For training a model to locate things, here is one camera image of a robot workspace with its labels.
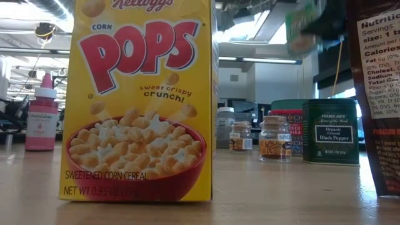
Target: product package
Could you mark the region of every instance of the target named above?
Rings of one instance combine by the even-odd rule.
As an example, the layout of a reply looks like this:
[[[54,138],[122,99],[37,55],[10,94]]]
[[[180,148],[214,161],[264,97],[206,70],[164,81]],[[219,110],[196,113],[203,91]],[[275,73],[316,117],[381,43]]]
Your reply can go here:
[[[400,3],[347,1],[351,67],[378,196],[400,196]]]
[[[209,201],[218,102],[215,3],[76,4],[59,197]]]

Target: spice jar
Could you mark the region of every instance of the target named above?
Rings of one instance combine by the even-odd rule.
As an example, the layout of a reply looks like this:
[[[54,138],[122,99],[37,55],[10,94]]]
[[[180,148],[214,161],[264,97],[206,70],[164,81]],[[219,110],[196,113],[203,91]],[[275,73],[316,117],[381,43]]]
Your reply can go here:
[[[259,160],[288,163],[292,149],[289,126],[284,116],[264,116],[260,124]]]
[[[234,122],[229,134],[229,149],[237,153],[249,153],[253,149],[251,125],[248,121]]]

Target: spice label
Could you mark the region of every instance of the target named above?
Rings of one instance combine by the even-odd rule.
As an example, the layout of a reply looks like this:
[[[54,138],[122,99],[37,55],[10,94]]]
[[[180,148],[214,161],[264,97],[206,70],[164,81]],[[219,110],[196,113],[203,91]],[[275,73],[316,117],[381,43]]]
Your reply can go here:
[[[291,141],[290,134],[278,134],[277,139],[260,140],[260,155],[291,156]]]
[[[315,126],[315,141],[317,143],[353,143],[352,126]]]
[[[230,150],[252,150],[253,149],[253,140],[249,138],[240,138],[239,137],[231,137],[229,142]]]

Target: white bottle cap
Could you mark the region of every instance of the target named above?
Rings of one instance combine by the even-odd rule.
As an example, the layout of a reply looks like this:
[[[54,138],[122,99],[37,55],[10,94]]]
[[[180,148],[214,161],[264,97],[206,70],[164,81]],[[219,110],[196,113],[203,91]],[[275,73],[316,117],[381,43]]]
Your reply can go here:
[[[234,109],[232,107],[220,107],[218,109],[218,112],[231,112],[231,113],[233,113]]]

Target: pops logo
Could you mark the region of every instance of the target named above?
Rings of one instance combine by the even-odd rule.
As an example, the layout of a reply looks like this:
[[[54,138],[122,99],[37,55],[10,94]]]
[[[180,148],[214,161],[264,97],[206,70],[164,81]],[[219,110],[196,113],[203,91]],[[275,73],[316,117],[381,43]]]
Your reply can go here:
[[[106,94],[118,88],[113,71],[158,75],[160,60],[165,68],[182,71],[196,62],[200,21],[149,21],[144,29],[124,25],[114,34],[92,34],[79,41],[97,93]]]

